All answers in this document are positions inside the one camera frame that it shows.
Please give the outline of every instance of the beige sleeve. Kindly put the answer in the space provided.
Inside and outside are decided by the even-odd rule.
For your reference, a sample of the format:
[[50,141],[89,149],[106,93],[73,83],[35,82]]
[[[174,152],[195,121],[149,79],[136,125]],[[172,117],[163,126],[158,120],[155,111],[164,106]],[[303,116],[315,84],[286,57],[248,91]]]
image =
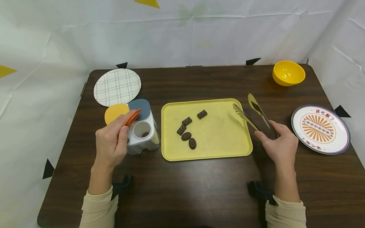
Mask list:
[[104,194],[90,195],[86,192],[82,205],[80,228],[113,228],[115,212],[118,208],[118,197],[112,201],[113,186]]
[[306,228],[306,207],[303,202],[287,202],[273,196],[277,205],[266,203],[268,228]]

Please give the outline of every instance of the chocolate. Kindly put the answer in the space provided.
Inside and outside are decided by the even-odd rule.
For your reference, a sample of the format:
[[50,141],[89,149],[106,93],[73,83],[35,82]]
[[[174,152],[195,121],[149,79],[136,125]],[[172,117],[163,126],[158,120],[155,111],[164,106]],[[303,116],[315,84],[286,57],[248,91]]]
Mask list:
[[189,139],[189,147],[190,147],[190,149],[195,150],[195,148],[196,148],[196,141],[195,141],[194,138]]
[[201,120],[203,117],[205,117],[207,115],[207,112],[205,110],[201,111],[198,113],[198,115],[196,115],[199,120]]
[[145,132],[145,133],[143,133],[143,134],[142,134],[142,138],[144,138],[144,137],[148,136],[149,134],[150,134],[149,132]]
[[181,123],[185,126],[189,125],[192,123],[192,119],[190,117],[186,118],[185,120],[183,120]]
[[191,133],[190,132],[185,132],[182,136],[181,136],[181,140],[182,141],[188,141],[191,138]]
[[177,130],[176,133],[178,133],[179,135],[182,135],[185,130],[186,130],[186,126],[185,125],[181,125],[181,127]]

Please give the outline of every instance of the metal tongs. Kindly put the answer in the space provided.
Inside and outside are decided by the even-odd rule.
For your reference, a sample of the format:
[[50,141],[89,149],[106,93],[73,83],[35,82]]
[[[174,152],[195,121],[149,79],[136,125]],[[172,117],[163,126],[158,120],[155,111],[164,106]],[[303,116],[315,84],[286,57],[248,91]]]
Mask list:
[[[266,125],[269,127],[269,129],[274,134],[275,138],[276,139],[279,138],[279,135],[277,134],[277,132],[275,131],[275,129],[269,122],[268,118],[266,117],[266,115],[264,114],[262,109],[260,108],[260,105],[258,105],[256,99],[254,98],[254,96],[251,93],[249,93],[248,100],[249,100],[249,104],[250,104],[251,108],[253,110],[255,110],[262,117],[262,119],[264,120]],[[256,131],[261,131],[258,128],[258,126],[251,120],[251,118],[248,115],[246,115],[246,113],[242,109],[240,109],[238,107],[238,105],[236,105],[235,103],[233,103],[233,109],[235,110],[237,115],[239,115],[242,119],[244,119],[246,122],[248,122]]]

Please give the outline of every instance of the yellow bowl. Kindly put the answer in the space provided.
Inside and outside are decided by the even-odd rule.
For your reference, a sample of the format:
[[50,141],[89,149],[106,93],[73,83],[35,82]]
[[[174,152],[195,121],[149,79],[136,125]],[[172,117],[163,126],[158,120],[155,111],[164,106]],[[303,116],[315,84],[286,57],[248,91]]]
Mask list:
[[292,86],[301,83],[306,78],[306,72],[295,62],[280,61],[274,66],[273,78],[279,85]]

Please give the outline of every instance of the plate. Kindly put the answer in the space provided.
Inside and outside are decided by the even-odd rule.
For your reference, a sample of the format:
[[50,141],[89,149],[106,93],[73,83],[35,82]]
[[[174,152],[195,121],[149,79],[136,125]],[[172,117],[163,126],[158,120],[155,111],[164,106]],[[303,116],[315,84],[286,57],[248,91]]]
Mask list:
[[[161,152],[168,161],[185,161],[210,158],[247,156],[253,146],[247,123],[232,108],[240,102],[233,98],[168,103],[161,110]],[[199,119],[205,110],[208,115]],[[192,123],[186,126],[196,140],[196,148],[189,148],[176,132],[187,117]]]
[[128,104],[141,90],[141,79],[129,69],[115,69],[99,78],[94,86],[95,100],[106,107]]
[[346,124],[324,107],[305,105],[297,108],[292,115],[292,127],[304,145],[321,154],[341,154],[350,146]]

